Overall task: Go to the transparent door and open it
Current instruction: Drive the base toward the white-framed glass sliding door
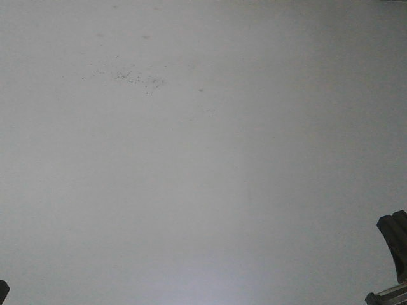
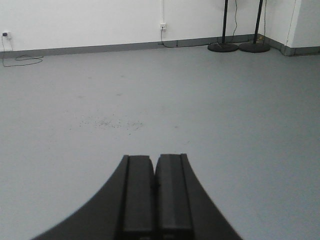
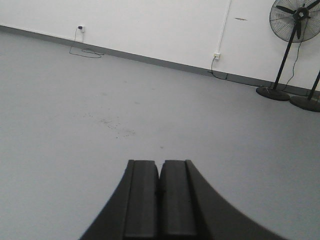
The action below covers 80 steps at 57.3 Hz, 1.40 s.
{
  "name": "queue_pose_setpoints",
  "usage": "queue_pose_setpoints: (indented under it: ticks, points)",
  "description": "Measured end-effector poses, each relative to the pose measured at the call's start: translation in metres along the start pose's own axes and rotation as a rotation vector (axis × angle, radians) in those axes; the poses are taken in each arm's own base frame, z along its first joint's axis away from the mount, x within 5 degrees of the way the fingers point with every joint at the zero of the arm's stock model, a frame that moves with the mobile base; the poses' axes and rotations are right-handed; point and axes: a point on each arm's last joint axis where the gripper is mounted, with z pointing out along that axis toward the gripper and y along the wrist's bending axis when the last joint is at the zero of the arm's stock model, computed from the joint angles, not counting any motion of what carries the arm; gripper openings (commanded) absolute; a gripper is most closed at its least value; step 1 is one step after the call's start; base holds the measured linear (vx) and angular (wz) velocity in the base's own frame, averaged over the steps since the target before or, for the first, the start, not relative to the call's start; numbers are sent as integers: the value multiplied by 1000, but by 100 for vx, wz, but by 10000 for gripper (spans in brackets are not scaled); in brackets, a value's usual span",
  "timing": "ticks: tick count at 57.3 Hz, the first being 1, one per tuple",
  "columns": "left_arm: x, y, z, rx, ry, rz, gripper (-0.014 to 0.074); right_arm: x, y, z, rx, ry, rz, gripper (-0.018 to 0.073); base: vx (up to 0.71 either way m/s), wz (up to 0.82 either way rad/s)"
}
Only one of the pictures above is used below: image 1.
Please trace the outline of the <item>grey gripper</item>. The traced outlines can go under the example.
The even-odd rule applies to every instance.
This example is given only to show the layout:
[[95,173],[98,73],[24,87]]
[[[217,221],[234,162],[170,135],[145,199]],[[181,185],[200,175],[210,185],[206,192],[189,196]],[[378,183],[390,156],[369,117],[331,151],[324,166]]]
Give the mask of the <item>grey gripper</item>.
[[[406,212],[400,210],[379,218],[377,228],[383,235],[396,265],[397,282],[406,282]],[[368,305],[406,305],[406,284],[377,293],[369,293]]]

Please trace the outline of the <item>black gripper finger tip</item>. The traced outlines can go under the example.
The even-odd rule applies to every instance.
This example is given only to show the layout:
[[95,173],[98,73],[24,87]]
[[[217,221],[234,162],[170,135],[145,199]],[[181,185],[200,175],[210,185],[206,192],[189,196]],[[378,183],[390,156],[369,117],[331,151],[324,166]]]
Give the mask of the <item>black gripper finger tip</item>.
[[0,281],[0,304],[2,304],[10,291],[9,285],[4,281]]

